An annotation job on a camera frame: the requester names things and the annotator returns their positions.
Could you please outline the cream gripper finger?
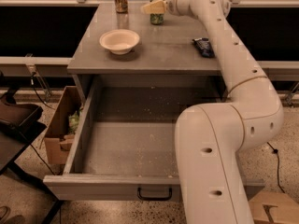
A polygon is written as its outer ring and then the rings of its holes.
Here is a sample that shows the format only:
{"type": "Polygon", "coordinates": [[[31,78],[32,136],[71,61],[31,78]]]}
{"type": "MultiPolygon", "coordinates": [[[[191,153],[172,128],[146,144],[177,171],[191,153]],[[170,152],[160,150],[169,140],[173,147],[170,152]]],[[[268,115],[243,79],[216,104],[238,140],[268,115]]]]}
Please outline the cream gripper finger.
{"type": "Polygon", "coordinates": [[[164,14],[167,11],[167,2],[164,0],[153,0],[141,7],[144,14],[164,14]]]}

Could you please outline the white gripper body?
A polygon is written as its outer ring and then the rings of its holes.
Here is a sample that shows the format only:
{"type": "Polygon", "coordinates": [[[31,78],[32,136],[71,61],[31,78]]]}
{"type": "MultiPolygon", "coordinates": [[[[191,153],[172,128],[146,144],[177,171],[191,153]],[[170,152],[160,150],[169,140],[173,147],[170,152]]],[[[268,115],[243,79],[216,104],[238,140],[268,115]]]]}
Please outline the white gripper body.
{"type": "Polygon", "coordinates": [[[190,2],[191,0],[167,0],[168,11],[172,15],[192,17],[190,2]]]}

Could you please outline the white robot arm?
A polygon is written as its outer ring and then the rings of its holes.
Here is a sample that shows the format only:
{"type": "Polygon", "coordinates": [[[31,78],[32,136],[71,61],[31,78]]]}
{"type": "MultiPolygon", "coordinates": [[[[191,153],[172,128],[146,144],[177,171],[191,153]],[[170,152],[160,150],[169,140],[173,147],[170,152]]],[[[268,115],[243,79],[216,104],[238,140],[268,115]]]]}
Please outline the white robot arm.
{"type": "Polygon", "coordinates": [[[229,1],[154,0],[142,10],[199,20],[228,90],[228,102],[190,106],[176,123],[187,224],[254,224],[236,154],[269,141],[281,129],[284,112],[276,90],[226,20],[229,1]]]}

